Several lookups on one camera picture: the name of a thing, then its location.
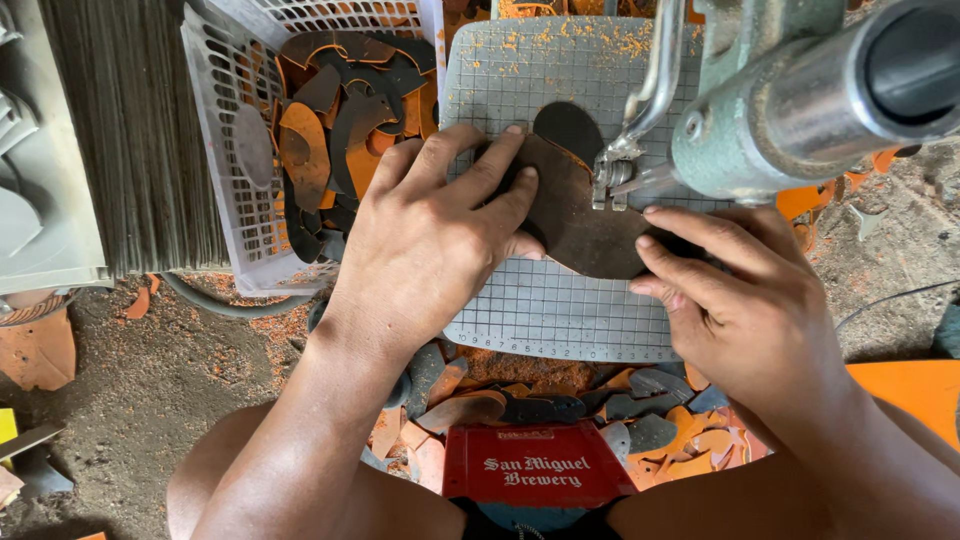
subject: grid cutting mat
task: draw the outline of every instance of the grid cutting mat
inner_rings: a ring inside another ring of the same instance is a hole
[[[666,160],[672,128],[696,98],[702,39],[687,25],[681,85],[667,117],[641,141],[641,165]],[[495,136],[528,128],[545,105],[572,101],[589,112],[607,142],[619,135],[631,87],[643,84],[653,24],[625,17],[537,17],[473,23],[451,48],[441,127],[469,123]],[[457,159],[451,179],[469,169]],[[631,194],[630,205],[726,208],[685,187],[657,199]],[[628,282],[596,280],[552,260],[504,261],[477,298],[446,328],[458,343],[506,353],[593,361],[680,360],[670,347],[663,305]]]

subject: white plastic basket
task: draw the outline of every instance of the white plastic basket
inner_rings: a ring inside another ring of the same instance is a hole
[[[434,39],[434,29],[443,27],[440,0],[207,0],[205,7],[198,14],[184,6],[181,32],[237,290],[246,296],[312,294],[340,265],[306,264],[294,254],[282,217],[280,171],[270,189],[253,186],[235,151],[235,112],[248,103],[262,111],[265,128],[270,125],[274,98],[281,95],[274,57],[300,32],[412,31],[434,43],[442,59],[444,41]]]

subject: machine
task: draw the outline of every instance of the machine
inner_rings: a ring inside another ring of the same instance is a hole
[[[597,157],[593,207],[675,183],[744,206],[821,184],[873,152],[960,127],[960,2],[901,0],[844,28],[847,0],[692,0],[707,25],[698,98],[667,162],[642,168],[639,139],[673,102],[684,0],[660,0],[644,85]]]

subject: shorts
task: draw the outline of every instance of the shorts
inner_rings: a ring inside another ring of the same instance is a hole
[[[539,535],[545,540],[582,540],[583,538],[622,540],[620,535],[607,525],[607,514],[614,504],[625,498],[626,496],[618,497],[599,508],[592,509],[569,528],[540,532]],[[464,528],[463,540],[516,540],[519,537],[518,530],[509,530],[497,525],[483,513],[477,503],[467,497],[450,499],[450,502],[467,513],[467,526]],[[530,529],[525,529],[524,539],[538,540],[539,537]]]

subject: hand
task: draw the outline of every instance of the hand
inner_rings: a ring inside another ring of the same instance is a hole
[[[511,126],[451,184],[446,172],[453,160],[486,141],[476,128],[456,125],[426,142],[410,139],[388,149],[357,211],[324,321],[361,331],[359,339],[370,345],[412,354],[463,309],[504,258],[542,258],[543,246],[517,230],[537,193],[533,168],[483,205],[523,140],[522,130]]]
[[[776,209],[648,207],[644,216],[733,271],[676,257],[647,235],[636,242],[654,275],[631,289],[663,302],[673,347],[708,380],[761,418],[852,391],[823,285]]]

